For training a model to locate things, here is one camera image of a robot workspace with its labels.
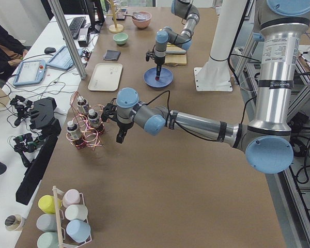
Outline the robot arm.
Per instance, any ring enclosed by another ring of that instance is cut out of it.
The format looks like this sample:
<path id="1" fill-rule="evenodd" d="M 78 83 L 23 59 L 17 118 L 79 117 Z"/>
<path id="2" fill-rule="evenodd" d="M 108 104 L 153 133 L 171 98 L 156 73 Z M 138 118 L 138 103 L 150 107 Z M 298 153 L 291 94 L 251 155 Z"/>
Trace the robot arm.
<path id="1" fill-rule="evenodd" d="M 185 25 L 180 33 L 174 32 L 169 26 L 159 30 L 152 51 L 146 53 L 146 60 L 151 58 L 156 63 L 155 80 L 160 79 L 162 65 L 165 62 L 167 44 L 173 44 L 188 50 L 192 44 L 194 28 L 199 23 L 199 11 L 190 1 L 174 0 L 171 5 L 172 14 L 185 20 Z"/>
<path id="2" fill-rule="evenodd" d="M 293 161 L 287 112 L 298 57 L 300 37 L 310 24 L 310 1 L 263 1 L 254 26 L 264 37 L 254 118 L 229 125 L 168 107 L 149 108 L 133 88 L 118 92 L 116 137 L 122 143 L 134 124 L 151 135 L 164 127 L 180 128 L 200 139 L 225 142 L 243 151 L 248 163 L 265 174 L 276 174 Z"/>

